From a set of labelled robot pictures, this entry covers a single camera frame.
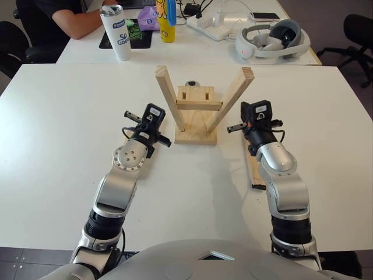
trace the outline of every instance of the white tumbler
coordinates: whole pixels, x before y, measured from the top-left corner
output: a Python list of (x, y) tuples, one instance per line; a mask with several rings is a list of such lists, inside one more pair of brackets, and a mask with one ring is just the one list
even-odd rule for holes
[(130, 59), (131, 45), (123, 7), (119, 5), (104, 5), (100, 9), (100, 16), (117, 58), (119, 60)]

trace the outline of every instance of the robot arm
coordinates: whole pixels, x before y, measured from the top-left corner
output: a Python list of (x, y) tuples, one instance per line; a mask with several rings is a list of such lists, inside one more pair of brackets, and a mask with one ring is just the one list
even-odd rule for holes
[(159, 133), (165, 111), (148, 104), (142, 118), (126, 111), (125, 117), (137, 123), (124, 146), (114, 151), (112, 168), (101, 180), (88, 221), (83, 227), (71, 263), (42, 280), (91, 280), (118, 265), (121, 255), (116, 247), (122, 225), (136, 191), (146, 158), (153, 154), (156, 142), (169, 147), (171, 142)]
[(241, 119), (243, 123), (228, 127), (228, 132), (243, 130), (250, 142), (249, 152), (256, 156), (259, 173), (266, 181), (272, 252), (321, 270), (311, 234), (307, 188), (297, 173), (297, 160), (273, 135), (273, 127), (282, 126), (282, 121), (272, 120), (271, 105), (266, 100), (242, 102)]

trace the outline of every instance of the black shirt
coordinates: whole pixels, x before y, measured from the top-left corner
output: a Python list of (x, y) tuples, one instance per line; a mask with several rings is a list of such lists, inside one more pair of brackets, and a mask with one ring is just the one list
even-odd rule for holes
[(52, 20), (52, 15), (59, 10), (82, 12), (80, 0), (17, 0), (17, 9), (34, 47), (54, 43), (67, 44), (69, 36)]

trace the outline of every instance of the smartphone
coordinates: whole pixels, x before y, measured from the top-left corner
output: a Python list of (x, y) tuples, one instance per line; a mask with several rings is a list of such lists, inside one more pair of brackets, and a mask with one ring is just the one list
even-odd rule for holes
[(252, 13), (252, 17), (257, 22), (275, 22), (280, 20), (275, 13)]

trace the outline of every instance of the yellow bottle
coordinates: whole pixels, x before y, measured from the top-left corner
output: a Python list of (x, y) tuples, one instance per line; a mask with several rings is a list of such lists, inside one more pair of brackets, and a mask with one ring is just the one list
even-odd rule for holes
[(175, 40), (175, 23), (173, 24), (176, 21), (176, 12), (173, 12), (176, 11), (175, 0), (157, 0), (156, 3), (162, 41), (172, 43)]

